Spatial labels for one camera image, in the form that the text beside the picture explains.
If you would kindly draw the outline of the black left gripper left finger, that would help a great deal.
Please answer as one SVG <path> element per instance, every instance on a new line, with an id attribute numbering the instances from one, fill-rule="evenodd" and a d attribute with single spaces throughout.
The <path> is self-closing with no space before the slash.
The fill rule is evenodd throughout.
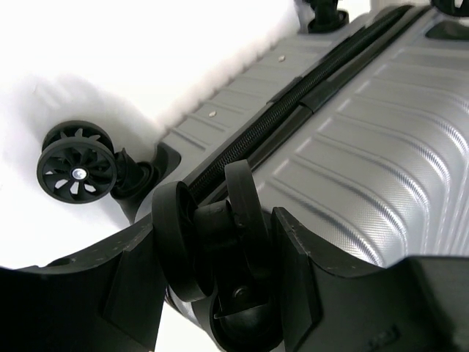
<path id="1" fill-rule="evenodd" d="M 45 267 L 1 269 L 2 351 L 153 351 L 165 279 L 146 216 Z"/>

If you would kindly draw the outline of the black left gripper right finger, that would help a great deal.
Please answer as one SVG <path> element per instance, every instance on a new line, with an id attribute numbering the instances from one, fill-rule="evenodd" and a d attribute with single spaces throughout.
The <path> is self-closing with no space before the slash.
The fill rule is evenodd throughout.
<path id="1" fill-rule="evenodd" d="M 466 351 L 468 259 L 380 268 L 272 213 L 287 351 Z"/>

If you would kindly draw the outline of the grey suitcase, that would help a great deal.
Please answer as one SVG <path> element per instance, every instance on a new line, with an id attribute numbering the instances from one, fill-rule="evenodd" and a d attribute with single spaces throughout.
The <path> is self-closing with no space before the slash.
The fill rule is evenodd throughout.
<path id="1" fill-rule="evenodd" d="M 312 1 L 282 40 L 201 103 L 151 162 L 83 120 L 45 137 L 54 199 L 111 195 L 163 230 L 166 300 L 222 351 L 287 351 L 272 213 L 380 268 L 468 259 L 468 3 L 393 4 L 349 21 Z"/>

